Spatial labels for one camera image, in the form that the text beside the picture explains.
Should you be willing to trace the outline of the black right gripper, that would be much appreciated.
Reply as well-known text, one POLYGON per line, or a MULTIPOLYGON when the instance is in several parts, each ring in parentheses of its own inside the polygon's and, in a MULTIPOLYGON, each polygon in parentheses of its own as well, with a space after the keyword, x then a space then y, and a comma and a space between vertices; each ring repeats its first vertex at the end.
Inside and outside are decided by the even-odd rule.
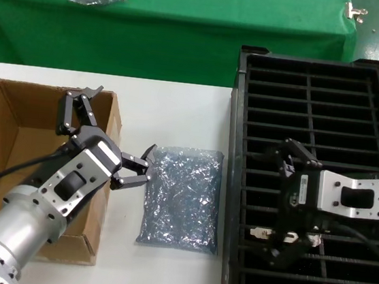
POLYGON ((278 196, 277 234, 272 234, 267 249, 267 263, 273 268, 286 269, 311 249, 314 242, 306 235, 324 232, 331 226, 331 217, 317 209, 318 176, 295 173, 293 158, 300 159, 305 168, 321 169, 323 164, 310 153, 302 143, 287 138, 264 153, 264 161, 272 161, 278 173, 284 178, 278 196), (283 247, 286 232, 299 236, 294 242, 283 247))

